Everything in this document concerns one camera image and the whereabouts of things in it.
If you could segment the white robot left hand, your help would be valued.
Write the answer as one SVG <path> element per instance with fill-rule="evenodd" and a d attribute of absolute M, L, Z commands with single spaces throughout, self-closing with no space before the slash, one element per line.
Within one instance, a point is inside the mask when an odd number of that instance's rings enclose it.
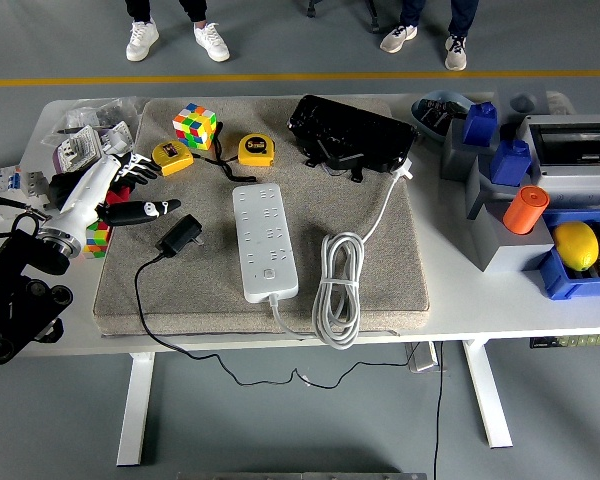
<path fill-rule="evenodd" d="M 109 226 L 126 226 L 146 223 L 166 215 L 181 206 L 177 199 L 166 201 L 125 201 L 111 204 L 106 195 L 111 184 L 129 186 L 147 184 L 156 179 L 159 166 L 139 155 L 127 154 L 122 158 L 104 154 L 82 176 L 71 192 L 60 214 L 48 226 L 77 237 L 89 225 L 101 219 Z"/>

